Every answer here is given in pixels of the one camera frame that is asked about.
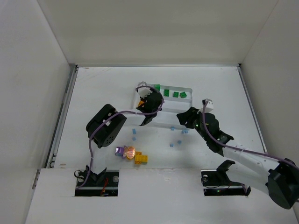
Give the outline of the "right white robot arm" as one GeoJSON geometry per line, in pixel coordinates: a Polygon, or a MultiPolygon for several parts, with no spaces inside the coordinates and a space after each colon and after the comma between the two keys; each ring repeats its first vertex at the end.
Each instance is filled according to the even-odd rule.
{"type": "Polygon", "coordinates": [[[233,136],[223,132],[216,117],[205,110],[190,107],[177,118],[196,130],[212,152],[226,158],[216,169],[220,185],[237,182],[254,187],[287,210],[299,200],[299,168],[292,160],[229,145],[233,136]]]}

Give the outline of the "yellow lego brick pair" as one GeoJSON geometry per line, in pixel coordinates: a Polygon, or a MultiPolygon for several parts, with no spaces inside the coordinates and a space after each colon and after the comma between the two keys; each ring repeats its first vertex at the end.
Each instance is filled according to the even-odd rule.
{"type": "Polygon", "coordinates": [[[141,165],[141,164],[147,164],[148,163],[148,156],[142,154],[142,152],[136,152],[135,153],[135,165],[141,165]]]}

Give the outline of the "green curved lego brick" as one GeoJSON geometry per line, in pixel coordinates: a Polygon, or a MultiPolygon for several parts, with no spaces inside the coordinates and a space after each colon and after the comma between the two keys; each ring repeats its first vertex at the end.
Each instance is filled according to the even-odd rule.
{"type": "Polygon", "coordinates": [[[154,88],[155,88],[157,91],[160,91],[160,84],[155,84],[155,85],[154,85],[154,88]]]}

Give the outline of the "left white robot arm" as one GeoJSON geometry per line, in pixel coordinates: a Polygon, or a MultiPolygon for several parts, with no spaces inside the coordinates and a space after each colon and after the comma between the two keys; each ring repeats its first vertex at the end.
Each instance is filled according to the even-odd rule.
{"type": "Polygon", "coordinates": [[[92,143],[95,143],[98,148],[109,146],[128,121],[126,115],[133,115],[133,121],[136,121],[137,126],[145,126],[162,110],[164,103],[162,94],[153,88],[147,88],[146,91],[145,94],[137,91],[140,95],[140,103],[135,110],[118,111],[111,104],[105,104],[88,122],[86,131],[89,138],[90,164],[87,177],[91,175],[94,162],[92,143]]]}

